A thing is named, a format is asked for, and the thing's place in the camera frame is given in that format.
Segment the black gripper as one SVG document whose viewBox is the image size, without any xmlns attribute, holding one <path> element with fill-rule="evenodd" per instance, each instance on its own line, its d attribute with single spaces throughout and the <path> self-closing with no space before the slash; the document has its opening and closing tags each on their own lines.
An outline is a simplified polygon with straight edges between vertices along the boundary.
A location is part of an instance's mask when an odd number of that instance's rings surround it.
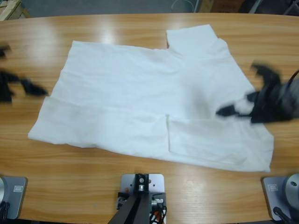
<svg viewBox="0 0 299 224">
<path fill-rule="evenodd" d="M 0 70 L 0 102 L 11 103 L 14 93 L 9 89 L 8 83 L 19 83 L 28 95 L 48 96 L 48 92 L 40 85 L 33 83 L 30 79 L 20 79 L 16 74 L 6 70 Z"/>
<path fill-rule="evenodd" d="M 251 123 L 271 123 L 289 121 L 295 118 L 295 83 L 269 82 L 258 92 L 245 95 L 245 101 L 254 103 Z M 239 116 L 234 105 L 217 110 L 221 117 Z"/>
</svg>

